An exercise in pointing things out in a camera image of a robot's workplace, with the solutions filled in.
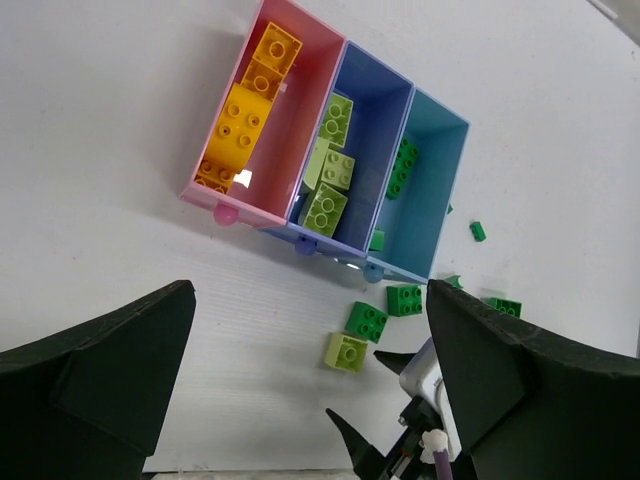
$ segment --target yellow building block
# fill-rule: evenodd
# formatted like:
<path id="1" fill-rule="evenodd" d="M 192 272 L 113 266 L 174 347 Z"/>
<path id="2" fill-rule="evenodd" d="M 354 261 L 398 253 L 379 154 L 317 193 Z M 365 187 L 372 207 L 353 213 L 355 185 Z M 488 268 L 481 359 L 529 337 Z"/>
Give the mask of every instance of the yellow building block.
<path id="1" fill-rule="evenodd" d="M 301 48 L 300 40 L 269 22 L 253 53 L 253 59 L 286 76 Z"/>
<path id="2" fill-rule="evenodd" d="M 227 193 L 233 184 L 233 177 L 235 175 L 226 168 L 221 168 L 208 160 L 203 160 L 198 167 L 195 182 L 216 192 Z"/>
<path id="3" fill-rule="evenodd" d="M 276 95 L 278 95 L 283 79 L 284 76 L 280 73 L 257 60 L 251 59 L 240 83 L 244 88 L 252 90 L 261 97 L 273 102 L 276 99 Z"/>
<path id="4" fill-rule="evenodd" d="M 271 111 L 271 102 L 234 83 L 211 134 L 204 159 L 240 173 L 253 152 Z"/>

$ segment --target green toy piece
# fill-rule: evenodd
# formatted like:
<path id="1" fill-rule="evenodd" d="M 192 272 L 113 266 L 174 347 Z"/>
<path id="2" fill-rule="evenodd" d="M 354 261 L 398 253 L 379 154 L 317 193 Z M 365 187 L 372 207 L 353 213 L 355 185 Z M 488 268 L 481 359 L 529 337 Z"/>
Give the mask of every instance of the green toy piece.
<path id="1" fill-rule="evenodd" d="M 503 313 L 520 318 L 520 313 L 522 312 L 522 304 L 519 302 L 496 297 L 491 297 L 487 299 L 486 302 L 496 310 L 500 310 Z"/>
<path id="2" fill-rule="evenodd" d="M 349 190 L 355 159 L 329 150 L 324 158 L 320 181 L 338 190 Z"/>
<path id="3" fill-rule="evenodd" d="M 459 288 L 460 290 L 464 290 L 464 287 L 460 283 L 460 275 L 451 275 L 450 277 L 445 278 L 444 281 L 450 283 L 456 288 Z"/>
<path id="4" fill-rule="evenodd" d="M 307 198 L 298 222 L 309 230 L 332 237 L 346 204 L 347 197 L 329 185 L 321 183 Z"/>
<path id="5" fill-rule="evenodd" d="M 303 182 L 308 190 L 316 189 L 316 184 L 318 183 L 318 178 L 320 178 L 320 172 L 322 172 L 324 158 L 327 156 L 328 150 L 329 140 L 320 137 L 316 138 L 309 164 L 304 172 Z"/>
<path id="6" fill-rule="evenodd" d="M 402 137 L 400 148 L 398 148 L 396 160 L 393 164 L 391 178 L 389 179 L 389 186 L 387 187 L 387 198 L 396 200 L 400 196 L 409 179 L 409 174 L 418 160 L 419 153 L 418 148 L 413 143 L 406 137 Z"/>
<path id="7" fill-rule="evenodd" d="M 378 343 L 389 315 L 364 302 L 356 302 L 344 329 L 359 337 Z"/>
<path id="8" fill-rule="evenodd" d="M 475 238 L 476 242 L 484 242 L 487 239 L 487 235 L 484 233 L 484 228 L 482 228 L 482 224 L 480 222 L 472 222 L 469 225 L 471 229 L 471 233 L 473 234 L 473 238 Z"/>
<path id="9" fill-rule="evenodd" d="M 331 148 L 340 150 L 347 143 L 347 133 L 353 112 L 353 101 L 337 93 L 331 94 L 327 113 L 322 120 L 320 137 L 329 140 Z"/>
<path id="10" fill-rule="evenodd" d="M 384 250 L 384 232 L 376 228 L 373 231 L 373 237 L 371 237 L 369 251 L 381 252 L 382 250 Z"/>
<path id="11" fill-rule="evenodd" d="M 387 311 L 396 317 L 422 313 L 422 287 L 420 285 L 387 287 Z"/>
<path id="12" fill-rule="evenodd" d="M 324 363 L 332 368 L 358 373 L 362 370 L 366 355 L 366 341 L 342 333 L 333 333 Z"/>

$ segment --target pink bin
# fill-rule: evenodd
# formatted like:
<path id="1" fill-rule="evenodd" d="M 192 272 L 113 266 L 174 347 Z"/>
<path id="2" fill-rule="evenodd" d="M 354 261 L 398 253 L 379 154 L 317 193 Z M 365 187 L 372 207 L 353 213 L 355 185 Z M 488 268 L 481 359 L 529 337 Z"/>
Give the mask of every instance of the pink bin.
<path id="1" fill-rule="evenodd" d="M 236 220 L 257 228 L 282 226 L 316 135 L 316 127 L 346 39 L 289 0 L 263 0 L 213 119 L 211 132 L 234 82 L 240 82 L 268 22 L 298 38 L 302 49 L 284 80 L 264 130 L 242 175 L 228 194 L 194 182 L 209 142 L 195 162 L 181 198 L 210 210 L 221 225 Z"/>

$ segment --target toy block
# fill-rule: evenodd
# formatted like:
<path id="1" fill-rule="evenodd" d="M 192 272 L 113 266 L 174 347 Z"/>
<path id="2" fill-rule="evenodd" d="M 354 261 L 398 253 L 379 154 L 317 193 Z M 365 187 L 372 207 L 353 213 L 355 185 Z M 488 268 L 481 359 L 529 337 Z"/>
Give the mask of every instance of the toy block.
<path id="1" fill-rule="evenodd" d="M 418 160 L 418 148 L 405 137 L 400 142 L 398 153 L 396 154 L 389 186 L 387 187 L 387 198 L 396 200 L 409 179 L 409 174 Z"/>
<path id="2" fill-rule="evenodd" d="M 220 168 L 208 160 L 203 160 L 198 167 L 195 182 L 216 192 L 227 193 L 233 184 L 234 176 L 229 170 Z"/>
<path id="3" fill-rule="evenodd" d="M 329 140 L 331 148 L 335 150 L 344 148 L 347 143 L 351 112 L 353 112 L 352 100 L 337 93 L 331 94 L 329 107 L 322 120 L 322 126 L 320 127 L 320 133 L 318 135 Z"/>
<path id="4" fill-rule="evenodd" d="M 522 304 L 514 302 L 513 300 L 505 300 L 504 298 L 492 297 L 487 299 L 487 303 L 496 310 L 500 310 L 503 313 L 520 318 L 522 312 Z"/>
<path id="5" fill-rule="evenodd" d="M 320 180 L 337 190 L 349 190 L 355 159 L 329 150 L 324 158 Z"/>
<path id="6" fill-rule="evenodd" d="M 356 302 L 344 329 L 373 343 L 378 343 L 388 319 L 389 315 L 368 303 Z"/>
<path id="7" fill-rule="evenodd" d="M 471 229 L 471 234 L 476 242 L 484 242 L 487 239 L 487 235 L 484 233 L 484 228 L 482 228 L 482 224 L 480 222 L 472 222 L 469 225 Z"/>
<path id="8" fill-rule="evenodd" d="M 422 313 L 422 288 L 420 285 L 387 287 L 387 311 L 396 317 Z"/>
<path id="9" fill-rule="evenodd" d="M 301 48 L 300 40 L 269 22 L 253 52 L 253 59 L 284 77 L 289 73 Z"/>
<path id="10" fill-rule="evenodd" d="M 384 250 L 384 232 L 376 228 L 373 231 L 373 237 L 371 237 L 369 251 L 381 252 L 382 250 Z"/>
<path id="11" fill-rule="evenodd" d="M 451 275 L 450 277 L 445 278 L 444 281 L 456 288 L 459 288 L 460 290 L 464 289 L 464 287 L 460 283 L 460 275 Z"/>
<path id="12" fill-rule="evenodd" d="M 367 342 L 357 338 L 333 333 L 324 363 L 332 368 L 358 373 L 362 370 L 367 355 Z"/>
<path id="13" fill-rule="evenodd" d="M 240 84 L 273 103 L 283 79 L 280 73 L 252 59 Z"/>
<path id="14" fill-rule="evenodd" d="M 270 111 L 269 100 L 234 83 L 204 152 L 205 160 L 240 173 L 249 161 Z"/>
<path id="15" fill-rule="evenodd" d="M 307 169 L 304 172 L 304 184 L 308 190 L 315 190 L 318 178 L 322 172 L 322 166 L 324 165 L 324 159 L 327 156 L 329 150 L 329 140 L 325 138 L 316 138 L 316 143 L 313 146 L 313 152 L 307 164 Z"/>
<path id="16" fill-rule="evenodd" d="M 309 194 L 298 222 L 309 230 L 331 237 L 346 205 L 347 197 L 321 183 L 315 192 Z"/>

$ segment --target table surface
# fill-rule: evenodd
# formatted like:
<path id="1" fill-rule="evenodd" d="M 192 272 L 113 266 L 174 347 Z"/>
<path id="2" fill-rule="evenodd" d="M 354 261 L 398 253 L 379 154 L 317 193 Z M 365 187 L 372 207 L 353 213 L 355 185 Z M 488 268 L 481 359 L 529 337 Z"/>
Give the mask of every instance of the table surface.
<path id="1" fill-rule="evenodd" d="M 586 1 L 300 3 L 471 122 L 434 273 L 635 355 L 638 47 Z M 0 5 L 0 350 L 191 279 L 196 317 L 150 470 L 348 467 L 324 408 L 385 450 L 408 401 L 371 356 L 361 375 L 321 364 L 351 303 L 382 306 L 383 284 L 178 200 L 255 8 Z M 398 319 L 378 348 L 428 335 L 426 318 Z"/>

